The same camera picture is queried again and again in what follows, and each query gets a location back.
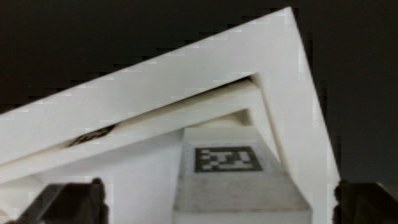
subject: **white triangular structure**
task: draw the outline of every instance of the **white triangular structure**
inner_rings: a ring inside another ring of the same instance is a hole
[[[184,112],[187,106],[173,103],[244,77],[251,77],[264,94],[260,116],[271,119],[276,157],[314,208],[314,224],[333,223],[340,175],[290,8],[0,116],[0,182],[214,119],[212,113],[203,117],[194,113],[202,119],[191,113],[193,122],[171,128],[173,119],[178,120],[173,111]],[[202,106],[194,104],[189,105],[198,112]],[[235,111],[226,110],[218,116]],[[120,122],[127,126],[118,126],[97,144],[65,150],[83,134]],[[125,131],[139,133],[132,142]]]

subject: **black background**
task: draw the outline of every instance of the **black background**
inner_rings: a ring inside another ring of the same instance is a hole
[[[3,0],[0,112],[289,5],[342,176],[398,179],[397,0]]]

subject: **white panel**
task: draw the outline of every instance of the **white panel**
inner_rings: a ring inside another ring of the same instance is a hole
[[[331,223],[340,177],[292,9],[4,114],[0,163],[253,73],[314,224]]]

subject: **qr code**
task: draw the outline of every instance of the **qr code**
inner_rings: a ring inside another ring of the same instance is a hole
[[[262,171],[251,147],[196,148],[196,172]]]

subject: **black object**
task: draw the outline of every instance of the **black object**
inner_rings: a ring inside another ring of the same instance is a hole
[[[342,181],[335,224],[398,224],[398,184]]]
[[[90,184],[52,184],[45,188],[17,224],[107,224],[106,186],[97,178]]]
[[[100,130],[93,131],[91,133],[84,134],[72,142],[68,147],[86,143],[88,141],[102,138],[104,136],[109,135],[111,131],[115,130],[116,125],[111,125],[109,127],[102,128]]]

